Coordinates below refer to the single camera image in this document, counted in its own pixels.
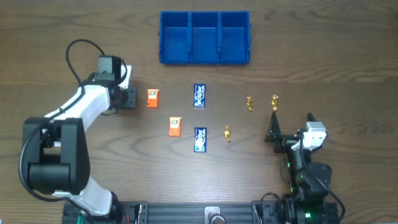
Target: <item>blue plastic bin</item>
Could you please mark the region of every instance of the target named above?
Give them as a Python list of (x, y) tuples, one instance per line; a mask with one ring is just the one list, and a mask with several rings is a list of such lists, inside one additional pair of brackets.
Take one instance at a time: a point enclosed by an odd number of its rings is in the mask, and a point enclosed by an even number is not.
[(241, 12), (160, 13), (159, 60), (164, 64), (245, 64), (250, 15)]

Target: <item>gold wrapped candy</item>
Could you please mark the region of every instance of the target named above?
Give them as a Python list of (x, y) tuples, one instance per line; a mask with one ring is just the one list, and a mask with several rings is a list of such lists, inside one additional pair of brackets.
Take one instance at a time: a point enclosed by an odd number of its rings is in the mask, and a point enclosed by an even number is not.
[(225, 130), (224, 130), (224, 136), (225, 136), (227, 142), (231, 142), (231, 140), (229, 139), (230, 135), (231, 135), (231, 131), (229, 130), (229, 125), (227, 124), (225, 126)]
[(271, 100), (271, 106), (273, 111), (278, 111), (278, 98), (279, 96), (274, 94)]
[(248, 105), (248, 111), (253, 112), (253, 101), (251, 100), (251, 95), (247, 95), (246, 99), (248, 100), (248, 102), (246, 103)]

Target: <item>wooden table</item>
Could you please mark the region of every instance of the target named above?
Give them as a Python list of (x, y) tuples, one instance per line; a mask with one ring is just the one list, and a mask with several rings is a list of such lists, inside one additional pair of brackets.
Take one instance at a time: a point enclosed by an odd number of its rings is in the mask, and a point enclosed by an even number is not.
[[(160, 64), (161, 10), (249, 10), (251, 63)], [(333, 169), (343, 223), (397, 221), (397, 13), (394, 0), (2, 1), (0, 219), (60, 223), (62, 203), (40, 202), (20, 183), (22, 124), (76, 92), (65, 49), (86, 38), (134, 66), (137, 109), (100, 116), (86, 134), (92, 176), (122, 200), (250, 202), (288, 193), (279, 176), (284, 155), (264, 142), (278, 94), (284, 133), (303, 127), (308, 112), (328, 129), (313, 161)], [(84, 43), (72, 48), (81, 77), (96, 70), (98, 54)], [(204, 110), (192, 108), (194, 83), (207, 84)], [(157, 110), (145, 107), (148, 88), (160, 89)], [(180, 138), (168, 137), (170, 116), (182, 117)], [(195, 126), (208, 128), (206, 154), (193, 152)]]

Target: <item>wood grain surface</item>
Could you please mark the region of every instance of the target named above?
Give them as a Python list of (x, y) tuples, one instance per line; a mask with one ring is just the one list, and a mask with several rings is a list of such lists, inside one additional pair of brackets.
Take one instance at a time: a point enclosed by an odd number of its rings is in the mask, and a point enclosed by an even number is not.
[[(250, 11), (251, 63), (160, 64), (162, 10)], [(31, 197), (17, 162), (24, 120), (76, 92), (65, 49), (77, 38), (134, 67), (137, 109), (100, 116), (86, 134), (92, 176), (121, 200), (250, 202), (288, 193), (279, 176), (284, 156), (264, 143), (269, 101), (278, 94), (283, 132), (303, 127), (308, 112), (328, 129), (313, 160), (333, 169), (330, 187), (346, 205), (343, 223), (398, 221), (398, 1), (9, 0), (0, 2), (3, 223), (60, 223), (62, 203)], [(81, 77), (96, 70), (92, 46), (76, 44), (70, 56)], [(207, 84), (204, 110), (192, 108), (194, 83)], [(145, 107), (148, 88), (160, 90), (157, 110)], [(168, 137), (170, 116), (182, 117), (180, 138)], [(193, 152), (195, 126), (208, 128), (206, 154)]]

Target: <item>orange tic tac box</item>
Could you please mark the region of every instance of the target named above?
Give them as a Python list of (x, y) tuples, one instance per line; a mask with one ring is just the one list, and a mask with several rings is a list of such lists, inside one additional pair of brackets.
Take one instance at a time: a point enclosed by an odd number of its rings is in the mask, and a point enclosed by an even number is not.
[(176, 118), (176, 117), (170, 118), (169, 136), (170, 137), (181, 136), (181, 118)]
[(147, 108), (157, 108), (159, 104), (159, 90), (148, 89)]

